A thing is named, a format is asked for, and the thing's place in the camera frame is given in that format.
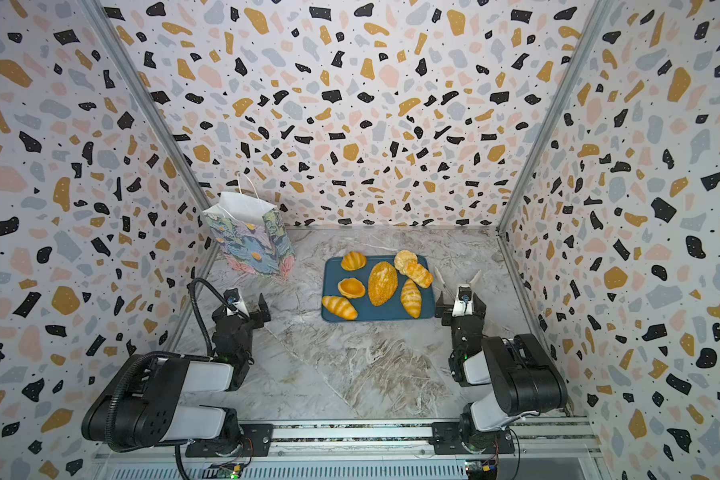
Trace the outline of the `floral paper gift bag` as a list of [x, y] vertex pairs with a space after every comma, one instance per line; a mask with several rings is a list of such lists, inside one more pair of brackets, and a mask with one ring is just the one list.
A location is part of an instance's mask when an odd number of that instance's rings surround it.
[[281, 212], [274, 204], [242, 188], [220, 194], [203, 211], [214, 240], [229, 266], [238, 271], [285, 279], [295, 264], [295, 251]]

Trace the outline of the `golden shell bread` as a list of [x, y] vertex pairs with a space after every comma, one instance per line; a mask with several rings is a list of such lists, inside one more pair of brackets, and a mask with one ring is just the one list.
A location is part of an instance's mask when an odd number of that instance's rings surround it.
[[338, 283], [337, 288], [339, 293], [348, 299], [359, 299], [366, 294], [365, 285], [353, 277], [342, 279]]

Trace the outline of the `striped round bun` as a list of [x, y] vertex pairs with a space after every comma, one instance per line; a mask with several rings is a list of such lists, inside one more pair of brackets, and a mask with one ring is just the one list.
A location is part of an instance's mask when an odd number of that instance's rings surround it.
[[345, 271], [356, 271], [364, 268], [367, 264], [366, 256], [357, 251], [350, 251], [341, 260], [341, 267]]

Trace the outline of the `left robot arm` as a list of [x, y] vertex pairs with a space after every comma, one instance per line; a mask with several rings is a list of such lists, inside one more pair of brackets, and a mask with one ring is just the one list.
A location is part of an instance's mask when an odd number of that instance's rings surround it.
[[255, 362], [253, 333], [270, 319], [265, 298], [248, 310], [238, 290], [225, 291], [212, 314], [210, 352], [132, 355], [84, 415], [83, 438], [117, 453], [184, 445], [194, 457], [255, 455], [233, 408], [191, 406], [182, 399], [238, 390]]

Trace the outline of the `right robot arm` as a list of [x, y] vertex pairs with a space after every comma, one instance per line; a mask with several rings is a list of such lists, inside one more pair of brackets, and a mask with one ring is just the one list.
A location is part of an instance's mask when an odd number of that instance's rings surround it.
[[536, 336], [512, 338], [483, 332], [486, 304], [462, 285], [450, 304], [435, 303], [435, 317], [451, 331], [448, 366], [462, 387], [487, 386], [489, 392], [467, 404], [456, 422], [432, 425], [437, 455], [512, 453], [514, 422], [565, 407], [567, 389], [561, 374]]

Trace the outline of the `twisted cheese bread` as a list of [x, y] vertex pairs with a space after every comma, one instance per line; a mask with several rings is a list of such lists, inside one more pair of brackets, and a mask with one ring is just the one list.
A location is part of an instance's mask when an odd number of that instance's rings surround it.
[[429, 288], [434, 279], [433, 274], [417, 261], [408, 262], [404, 273], [421, 288]]

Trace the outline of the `striped croissant roll right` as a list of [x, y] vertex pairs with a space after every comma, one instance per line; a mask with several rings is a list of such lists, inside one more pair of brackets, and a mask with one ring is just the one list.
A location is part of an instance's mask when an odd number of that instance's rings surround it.
[[418, 319], [422, 312], [422, 295], [417, 284], [412, 280], [408, 279], [401, 290], [400, 295], [401, 304], [406, 313], [414, 319]]

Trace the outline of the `striped croissant roll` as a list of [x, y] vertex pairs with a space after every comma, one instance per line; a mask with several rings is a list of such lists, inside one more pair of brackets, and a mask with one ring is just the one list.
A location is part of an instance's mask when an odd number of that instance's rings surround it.
[[358, 311], [351, 302], [343, 296], [324, 296], [322, 306], [331, 314], [343, 320], [356, 320]]
[[400, 295], [401, 304], [406, 313], [414, 319], [418, 319], [422, 312], [422, 295], [417, 284], [412, 280], [408, 279], [401, 290]]

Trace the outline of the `large seeded oval loaf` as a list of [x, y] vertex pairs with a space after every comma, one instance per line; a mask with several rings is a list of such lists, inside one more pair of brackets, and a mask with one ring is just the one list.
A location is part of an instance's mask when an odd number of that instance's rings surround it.
[[387, 261], [374, 265], [368, 279], [368, 298], [373, 306], [390, 300], [398, 288], [398, 271]]

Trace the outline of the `teal plastic tray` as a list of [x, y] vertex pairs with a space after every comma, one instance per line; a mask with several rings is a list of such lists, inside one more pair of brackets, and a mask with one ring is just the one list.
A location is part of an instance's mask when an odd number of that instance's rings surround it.
[[350, 252], [325, 263], [321, 317], [329, 323], [432, 318], [432, 283], [433, 275], [421, 255]]

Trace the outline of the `striped croissant roll left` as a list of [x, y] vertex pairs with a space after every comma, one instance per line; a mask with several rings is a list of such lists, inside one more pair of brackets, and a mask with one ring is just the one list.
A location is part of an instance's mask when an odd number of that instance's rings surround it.
[[351, 302], [343, 296], [324, 296], [322, 306], [331, 314], [343, 320], [356, 320], [358, 311]]

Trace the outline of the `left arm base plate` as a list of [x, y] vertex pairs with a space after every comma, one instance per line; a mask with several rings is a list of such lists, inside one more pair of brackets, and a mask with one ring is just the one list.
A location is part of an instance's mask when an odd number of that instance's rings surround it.
[[273, 440], [271, 423], [243, 423], [228, 433], [209, 440], [198, 440], [187, 446], [188, 458], [233, 460], [249, 457], [266, 457]]

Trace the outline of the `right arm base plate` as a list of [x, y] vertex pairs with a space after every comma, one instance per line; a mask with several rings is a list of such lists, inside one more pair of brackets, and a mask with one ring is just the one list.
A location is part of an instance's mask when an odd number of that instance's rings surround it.
[[437, 455], [513, 454], [515, 443], [507, 430], [480, 432], [464, 420], [434, 422], [428, 443]]

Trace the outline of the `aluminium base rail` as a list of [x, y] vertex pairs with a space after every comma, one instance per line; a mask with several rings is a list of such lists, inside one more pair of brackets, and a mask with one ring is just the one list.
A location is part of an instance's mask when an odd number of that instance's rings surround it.
[[93, 479], [607, 479], [589, 423], [528, 417], [474, 445], [454, 419], [259, 420], [242, 441], [117, 454], [101, 448]]

